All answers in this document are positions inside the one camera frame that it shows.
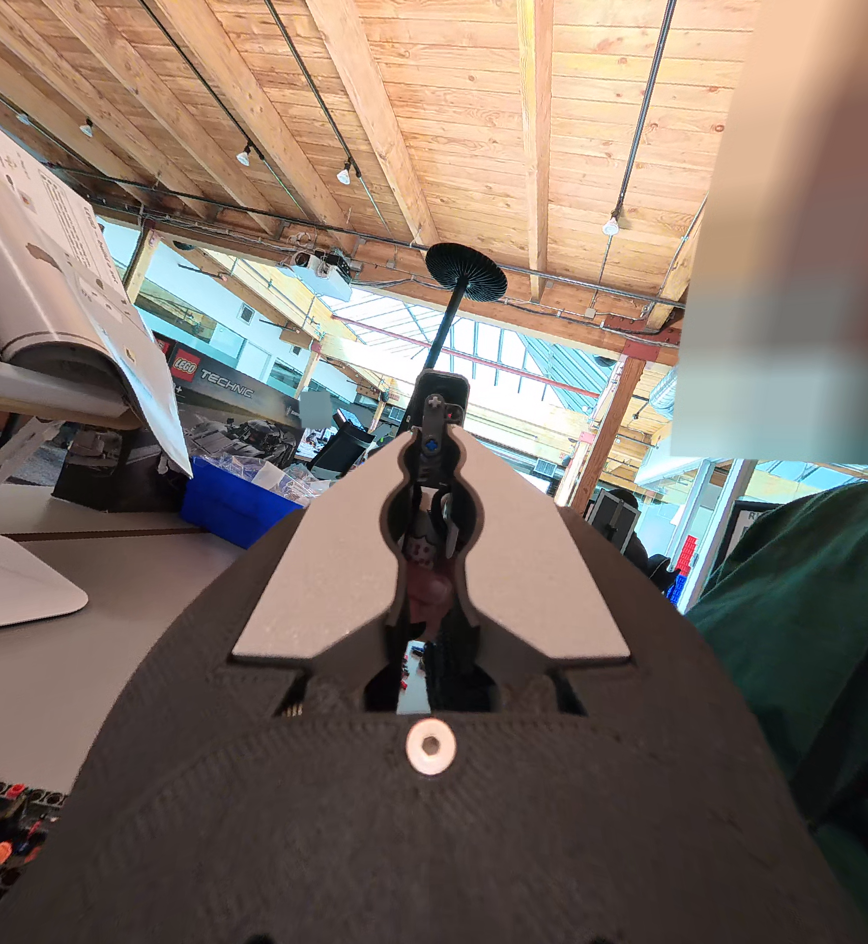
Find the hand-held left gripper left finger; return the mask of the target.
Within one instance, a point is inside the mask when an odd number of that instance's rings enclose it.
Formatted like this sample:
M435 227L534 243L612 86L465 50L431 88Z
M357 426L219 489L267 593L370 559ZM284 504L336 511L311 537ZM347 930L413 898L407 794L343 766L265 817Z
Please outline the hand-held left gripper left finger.
M413 516L401 433L303 513L231 650L238 663L378 673L405 604L402 544Z

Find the lego instruction booklet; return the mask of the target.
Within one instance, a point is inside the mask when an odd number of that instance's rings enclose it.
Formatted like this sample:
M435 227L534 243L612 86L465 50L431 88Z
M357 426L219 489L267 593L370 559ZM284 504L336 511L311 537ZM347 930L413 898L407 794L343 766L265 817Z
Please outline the lego instruction booklet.
M168 365L93 208L2 130L0 360L121 395L191 474Z

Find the black lego set box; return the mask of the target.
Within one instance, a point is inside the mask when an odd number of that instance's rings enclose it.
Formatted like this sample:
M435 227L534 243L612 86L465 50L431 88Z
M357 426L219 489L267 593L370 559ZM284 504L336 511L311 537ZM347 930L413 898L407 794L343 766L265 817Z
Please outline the black lego set box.
M181 342L158 335L157 343L191 458L293 463L303 436L297 399ZM82 427L52 497L102 513L178 513L188 481L145 428Z

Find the person's green shirt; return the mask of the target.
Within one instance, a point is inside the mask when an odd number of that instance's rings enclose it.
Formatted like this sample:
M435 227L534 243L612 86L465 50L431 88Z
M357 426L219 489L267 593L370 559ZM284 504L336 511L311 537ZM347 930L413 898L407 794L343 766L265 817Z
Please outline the person's green shirt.
M687 617L868 925L868 481L765 513Z

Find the black pole with ribbed disc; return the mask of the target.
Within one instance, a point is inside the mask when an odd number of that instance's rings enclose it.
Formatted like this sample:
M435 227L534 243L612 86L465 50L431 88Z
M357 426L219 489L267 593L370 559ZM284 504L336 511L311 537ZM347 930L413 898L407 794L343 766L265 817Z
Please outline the black pole with ribbed disc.
M429 275L440 287L451 291L424 364L424 370L432 370L450 334L461 301L465 297L477 302L498 301L507 291L508 279L499 265L489 257L472 247L454 242L440 242L431 246L426 254L426 266Z

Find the clear plastic bags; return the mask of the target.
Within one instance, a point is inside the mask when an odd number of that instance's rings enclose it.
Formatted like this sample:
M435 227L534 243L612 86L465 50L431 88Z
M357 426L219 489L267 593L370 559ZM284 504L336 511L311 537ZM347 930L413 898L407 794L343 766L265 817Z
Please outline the clear plastic bags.
M307 466L300 463L282 469L262 458L232 454L194 456L194 479L197 479L199 470L223 473L228 484L241 481L246 485L254 485L304 508L325 494L334 484L333 479L317 478Z

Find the black lego pin connector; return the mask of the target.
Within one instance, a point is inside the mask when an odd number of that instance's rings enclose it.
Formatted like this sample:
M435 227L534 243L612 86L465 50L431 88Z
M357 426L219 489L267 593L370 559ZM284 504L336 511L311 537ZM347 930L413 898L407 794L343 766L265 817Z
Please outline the black lego pin connector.
M448 419L448 404L438 393L428 395L422 414L419 433L418 483L427 488L440 489L446 473L445 429Z

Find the white book stand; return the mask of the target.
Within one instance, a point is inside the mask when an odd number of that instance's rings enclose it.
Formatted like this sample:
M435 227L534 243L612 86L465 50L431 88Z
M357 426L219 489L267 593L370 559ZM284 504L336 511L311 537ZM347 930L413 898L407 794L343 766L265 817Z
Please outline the white book stand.
M27 422L0 448L0 486L66 421L130 430L142 421L121 395L0 361L0 411ZM0 535L0 628L76 613L87 594L16 541Z

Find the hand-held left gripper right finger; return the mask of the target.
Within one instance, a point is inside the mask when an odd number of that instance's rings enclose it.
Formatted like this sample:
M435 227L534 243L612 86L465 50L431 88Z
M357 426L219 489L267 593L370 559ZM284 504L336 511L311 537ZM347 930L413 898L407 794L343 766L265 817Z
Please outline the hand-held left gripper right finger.
M462 428L456 482L475 528L458 562L485 671L621 665L630 649L558 508Z

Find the small blue bin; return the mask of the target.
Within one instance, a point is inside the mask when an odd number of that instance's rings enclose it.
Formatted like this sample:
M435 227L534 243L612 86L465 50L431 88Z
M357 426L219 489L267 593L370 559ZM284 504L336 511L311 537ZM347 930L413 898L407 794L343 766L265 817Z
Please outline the small blue bin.
M302 511L303 506L194 457L179 515L188 524L249 549L278 522Z

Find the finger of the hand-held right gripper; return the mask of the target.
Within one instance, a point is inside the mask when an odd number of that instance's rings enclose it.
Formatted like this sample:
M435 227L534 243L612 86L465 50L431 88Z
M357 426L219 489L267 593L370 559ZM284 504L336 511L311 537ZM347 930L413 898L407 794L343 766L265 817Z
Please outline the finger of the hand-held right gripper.
M406 533L406 560L419 568L436 568L443 558L445 538L429 508L420 507Z

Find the white ceiling projector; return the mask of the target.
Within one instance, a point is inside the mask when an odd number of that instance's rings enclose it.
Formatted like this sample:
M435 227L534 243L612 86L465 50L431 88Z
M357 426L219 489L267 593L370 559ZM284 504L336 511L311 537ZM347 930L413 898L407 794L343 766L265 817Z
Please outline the white ceiling projector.
M344 302L352 298L351 272L342 257L298 251L290 259L289 270L316 295Z

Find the person's right hand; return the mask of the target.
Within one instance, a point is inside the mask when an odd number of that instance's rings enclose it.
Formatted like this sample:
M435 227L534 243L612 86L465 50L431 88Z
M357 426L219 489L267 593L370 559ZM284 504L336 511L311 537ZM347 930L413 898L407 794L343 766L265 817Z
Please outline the person's right hand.
M453 606L455 587L451 561L442 560L433 567L408 562L405 595L409 625L421 629L415 637L433 641L440 631L441 620Z

